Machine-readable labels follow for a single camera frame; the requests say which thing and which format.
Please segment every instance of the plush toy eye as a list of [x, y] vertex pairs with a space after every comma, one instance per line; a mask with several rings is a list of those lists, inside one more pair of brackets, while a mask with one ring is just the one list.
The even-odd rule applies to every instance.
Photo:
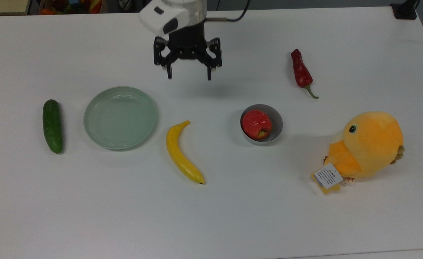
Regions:
[[349, 132], [352, 133], [352, 134], [354, 134], [356, 130], [357, 130], [357, 126], [355, 124], [350, 126], [350, 128], [349, 128]]

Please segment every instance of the black cable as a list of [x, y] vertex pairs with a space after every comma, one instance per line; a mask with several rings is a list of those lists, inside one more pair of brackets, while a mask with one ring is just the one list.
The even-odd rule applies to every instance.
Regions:
[[218, 10], [220, 2], [221, 2], [221, 0], [218, 0], [218, 6], [216, 6], [216, 10]]
[[242, 18], [243, 18], [243, 16], [245, 15], [245, 13], [246, 13], [246, 11], [248, 10], [248, 6], [249, 6], [249, 2], [250, 2], [251, 0], [248, 0], [247, 2], [246, 2], [246, 6], [245, 6], [245, 9], [243, 10], [243, 13], [242, 13], [242, 15], [240, 15], [240, 17], [239, 18], [237, 18], [237, 19], [227, 19], [227, 21], [228, 22], [236, 22], [236, 21], [240, 21]]

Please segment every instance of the pepper stem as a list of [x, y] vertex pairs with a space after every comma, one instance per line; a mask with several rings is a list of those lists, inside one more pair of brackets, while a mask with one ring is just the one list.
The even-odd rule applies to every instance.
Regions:
[[306, 85], [305, 89], [307, 89], [307, 91], [309, 92], [310, 95], [312, 95], [312, 97], [314, 99], [318, 99], [318, 96], [313, 95], [312, 91], [310, 90], [310, 85]]

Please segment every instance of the red chili pepper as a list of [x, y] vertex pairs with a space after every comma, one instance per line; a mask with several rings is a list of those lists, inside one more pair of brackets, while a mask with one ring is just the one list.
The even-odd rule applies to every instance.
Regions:
[[299, 49], [295, 49], [291, 53], [291, 57], [293, 59], [293, 69], [295, 70], [296, 83], [299, 87], [307, 89], [313, 98], [318, 99], [318, 97], [313, 95], [312, 91], [310, 90], [310, 84], [312, 84], [313, 79], [307, 70], [307, 67], [305, 67], [304, 62], [302, 61], [302, 56]]

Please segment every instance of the white bowl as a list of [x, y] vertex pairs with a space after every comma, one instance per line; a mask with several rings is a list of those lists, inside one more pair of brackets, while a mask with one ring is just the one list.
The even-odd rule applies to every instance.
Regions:
[[[247, 134], [243, 131], [242, 119], [243, 119], [243, 116], [247, 112], [249, 112], [250, 110], [260, 110], [260, 111], [266, 113], [267, 116], [269, 116], [269, 119], [272, 122], [272, 131], [269, 134], [269, 136], [266, 137], [265, 139], [254, 140], [254, 139], [248, 137]], [[252, 144], [262, 146], [262, 145], [269, 144], [269, 143], [273, 142], [280, 135], [280, 133], [282, 132], [282, 128], [283, 128], [283, 120], [282, 120], [282, 117], [280, 116], [279, 112], [277, 110], [275, 110], [274, 108], [270, 107], [269, 105], [255, 104], [255, 105], [252, 105], [252, 106], [246, 108], [243, 111], [243, 113], [240, 117], [240, 128], [241, 128], [242, 133], [245, 136], [246, 140], [248, 140]]]

